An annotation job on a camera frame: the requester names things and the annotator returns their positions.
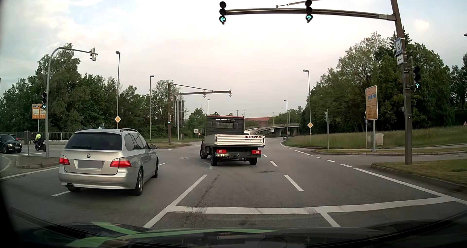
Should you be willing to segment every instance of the car roof rail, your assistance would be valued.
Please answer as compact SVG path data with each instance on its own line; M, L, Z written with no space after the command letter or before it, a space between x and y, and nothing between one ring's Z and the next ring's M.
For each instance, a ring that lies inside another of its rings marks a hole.
M120 130L120 132L123 132L123 131L136 131L139 133L139 131L135 130L134 128L127 128L127 127Z
M80 130L85 130L85 129L95 129L95 127L82 127L82 128L80 128L78 131L80 131Z

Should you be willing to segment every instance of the red brick building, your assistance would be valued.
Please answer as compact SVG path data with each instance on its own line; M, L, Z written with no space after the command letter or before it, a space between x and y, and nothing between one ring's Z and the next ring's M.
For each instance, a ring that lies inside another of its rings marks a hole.
M268 117L265 118L245 118L245 120L253 120L258 123L258 126L267 126L268 125Z

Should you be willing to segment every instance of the sky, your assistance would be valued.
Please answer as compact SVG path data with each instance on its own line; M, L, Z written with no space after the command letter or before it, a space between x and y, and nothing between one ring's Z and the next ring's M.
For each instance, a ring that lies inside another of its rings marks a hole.
M0 94L27 78L37 61L65 43L89 51L97 61L75 52L79 72L117 77L123 87L149 92L159 79L228 94L185 96L192 112L230 112L267 117L305 107L310 85L335 68L345 50L378 32L391 36L394 22L303 14L227 16L219 22L219 2L226 9L274 8L304 0L1 0ZM467 52L465 0L397 0L407 33L434 50L448 66L461 65ZM304 4L290 7L304 8ZM323 0L312 8L391 14L390 0ZM194 92L182 87L183 92Z

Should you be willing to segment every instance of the license plate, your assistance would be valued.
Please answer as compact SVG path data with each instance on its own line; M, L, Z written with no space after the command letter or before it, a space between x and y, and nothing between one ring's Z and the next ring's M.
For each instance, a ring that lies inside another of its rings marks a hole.
M102 168L102 161L79 160L79 168Z

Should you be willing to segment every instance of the distant car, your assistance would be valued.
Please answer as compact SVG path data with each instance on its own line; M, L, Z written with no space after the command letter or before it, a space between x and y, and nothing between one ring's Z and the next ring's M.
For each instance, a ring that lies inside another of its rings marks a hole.
M135 129L81 129L62 150L58 178L71 192L122 189L141 195L144 183L157 178L155 149Z
M0 147L3 154L8 154L10 152L20 153L23 149L21 142L17 141L17 139L9 134L0 134Z

